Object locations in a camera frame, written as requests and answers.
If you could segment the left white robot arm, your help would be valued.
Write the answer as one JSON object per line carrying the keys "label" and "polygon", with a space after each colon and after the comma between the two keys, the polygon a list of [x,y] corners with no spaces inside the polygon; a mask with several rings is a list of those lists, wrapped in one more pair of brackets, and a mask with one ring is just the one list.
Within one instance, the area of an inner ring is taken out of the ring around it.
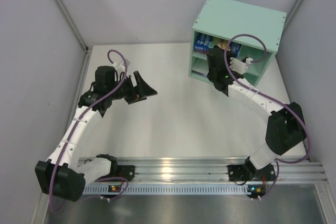
{"label": "left white robot arm", "polygon": [[80,97],[75,116],[62,140],[46,161],[39,161],[35,166],[44,194],[75,202],[89,184],[101,178],[116,177],[120,169],[115,157],[98,154],[92,161],[79,166],[80,155],[114,100],[133,104],[157,95],[138,71],[133,73],[136,84],[132,83],[131,76],[111,66],[98,67],[94,75],[95,80]]}

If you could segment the green 104-storey treehouse book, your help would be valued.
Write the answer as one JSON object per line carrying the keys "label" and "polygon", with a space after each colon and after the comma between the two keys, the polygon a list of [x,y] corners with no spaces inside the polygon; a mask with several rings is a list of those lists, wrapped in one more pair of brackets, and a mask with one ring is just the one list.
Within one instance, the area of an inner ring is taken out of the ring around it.
{"label": "green 104-storey treehouse book", "polygon": [[217,46],[221,49],[225,49],[226,45],[228,43],[228,40],[224,40],[224,39],[221,39],[221,38],[214,37],[213,38],[213,43],[214,43],[215,46]]}

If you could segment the blue treehouse book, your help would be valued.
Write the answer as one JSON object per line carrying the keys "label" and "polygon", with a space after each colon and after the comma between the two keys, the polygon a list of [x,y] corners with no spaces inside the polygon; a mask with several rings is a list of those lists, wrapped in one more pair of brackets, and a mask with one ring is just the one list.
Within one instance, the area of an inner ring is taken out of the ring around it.
{"label": "blue treehouse book", "polygon": [[[211,35],[203,33],[198,34],[194,42],[194,51],[202,54],[207,54],[210,49],[213,49],[215,47],[213,43],[213,38],[214,36]],[[239,56],[242,45],[236,42],[228,42],[227,45],[227,51],[232,52],[234,54],[234,57],[237,58]]]}

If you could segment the aluminium mounting rail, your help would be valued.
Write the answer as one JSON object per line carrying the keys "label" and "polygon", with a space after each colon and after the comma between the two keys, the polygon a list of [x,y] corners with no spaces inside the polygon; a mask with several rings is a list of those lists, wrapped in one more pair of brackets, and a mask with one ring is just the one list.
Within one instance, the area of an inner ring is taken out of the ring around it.
{"label": "aluminium mounting rail", "polygon": [[[238,165],[239,157],[209,158],[118,158],[119,165],[135,166],[134,183],[229,184],[228,165]],[[321,163],[279,164],[279,184],[319,184],[328,181]]]}

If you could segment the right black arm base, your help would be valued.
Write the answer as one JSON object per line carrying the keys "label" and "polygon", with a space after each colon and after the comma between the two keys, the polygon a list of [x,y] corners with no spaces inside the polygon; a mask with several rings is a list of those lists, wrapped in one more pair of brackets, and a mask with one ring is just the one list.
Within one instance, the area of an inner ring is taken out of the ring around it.
{"label": "right black arm base", "polygon": [[242,164],[228,165],[227,169],[229,181],[235,183],[261,182],[263,179],[268,182],[276,178],[276,171],[271,163],[257,169],[250,161],[250,157],[246,158]]}

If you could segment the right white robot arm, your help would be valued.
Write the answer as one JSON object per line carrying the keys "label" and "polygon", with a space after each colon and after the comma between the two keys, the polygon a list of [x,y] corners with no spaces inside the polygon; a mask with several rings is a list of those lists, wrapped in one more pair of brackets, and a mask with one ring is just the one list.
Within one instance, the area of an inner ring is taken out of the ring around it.
{"label": "right white robot arm", "polygon": [[308,138],[299,104],[284,104],[243,77],[251,58],[242,62],[216,46],[207,53],[207,62],[207,77],[215,89],[241,102],[266,122],[265,142],[245,161],[250,171],[263,169]]}

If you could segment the pale green booklet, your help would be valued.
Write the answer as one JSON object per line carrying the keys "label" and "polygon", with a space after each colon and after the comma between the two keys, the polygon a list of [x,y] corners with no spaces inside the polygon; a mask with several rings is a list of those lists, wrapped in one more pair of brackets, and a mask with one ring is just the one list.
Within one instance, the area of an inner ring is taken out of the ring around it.
{"label": "pale green booklet", "polygon": [[192,58],[192,72],[203,75],[207,77],[208,74],[208,63],[206,60],[193,57]]}

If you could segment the mint green wooden shelf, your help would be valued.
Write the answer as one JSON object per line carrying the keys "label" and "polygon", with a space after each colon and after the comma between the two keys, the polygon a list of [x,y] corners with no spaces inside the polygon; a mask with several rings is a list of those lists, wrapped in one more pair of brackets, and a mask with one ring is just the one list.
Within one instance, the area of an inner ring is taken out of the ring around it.
{"label": "mint green wooden shelf", "polygon": [[[256,86],[278,52],[286,16],[285,12],[234,0],[207,0],[192,27],[189,77],[208,82],[207,77],[192,72],[193,57],[207,61],[206,54],[193,49],[197,35],[203,33],[241,44],[237,59],[255,60],[244,77]],[[238,34],[250,34],[258,39],[234,38]]]}

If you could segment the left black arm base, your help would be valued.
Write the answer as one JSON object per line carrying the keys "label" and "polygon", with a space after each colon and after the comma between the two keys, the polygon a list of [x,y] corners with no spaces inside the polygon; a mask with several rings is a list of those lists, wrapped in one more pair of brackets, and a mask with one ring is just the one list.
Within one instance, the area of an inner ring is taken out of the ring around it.
{"label": "left black arm base", "polygon": [[110,182],[110,181],[121,182],[122,178],[130,182],[134,179],[134,176],[135,176],[134,165],[113,165],[110,169],[110,173],[96,179],[96,182]]}

